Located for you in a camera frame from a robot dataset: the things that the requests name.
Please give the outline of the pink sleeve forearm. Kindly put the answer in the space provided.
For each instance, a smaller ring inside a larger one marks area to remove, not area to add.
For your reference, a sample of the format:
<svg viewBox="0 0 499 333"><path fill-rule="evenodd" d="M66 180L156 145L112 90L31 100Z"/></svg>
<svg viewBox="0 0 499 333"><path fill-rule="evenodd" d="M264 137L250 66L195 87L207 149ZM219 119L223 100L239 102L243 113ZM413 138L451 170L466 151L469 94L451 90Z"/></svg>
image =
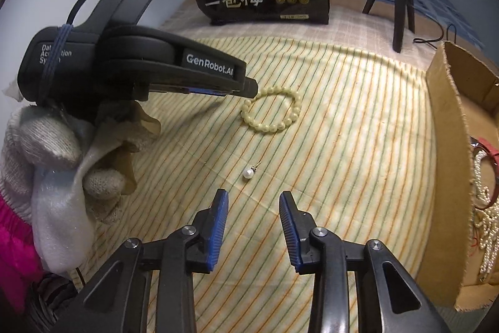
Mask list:
<svg viewBox="0 0 499 333"><path fill-rule="evenodd" d="M32 227L1 197L1 292L17 314L25 311L31 286L43 276Z"/></svg>

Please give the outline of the left white knit glove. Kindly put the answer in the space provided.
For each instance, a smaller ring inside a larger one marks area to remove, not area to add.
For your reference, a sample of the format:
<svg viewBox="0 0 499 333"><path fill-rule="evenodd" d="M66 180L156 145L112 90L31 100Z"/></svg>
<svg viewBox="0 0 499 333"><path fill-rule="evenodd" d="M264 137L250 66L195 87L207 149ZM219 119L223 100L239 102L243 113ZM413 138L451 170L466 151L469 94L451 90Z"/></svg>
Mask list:
<svg viewBox="0 0 499 333"><path fill-rule="evenodd" d="M117 221L124 196L137 188L132 155L160 132L160 122L136 102L105 106L96 125L37 105L11 114L1 193L31 227L45 270L62 274L85 261L96 223Z"/></svg>

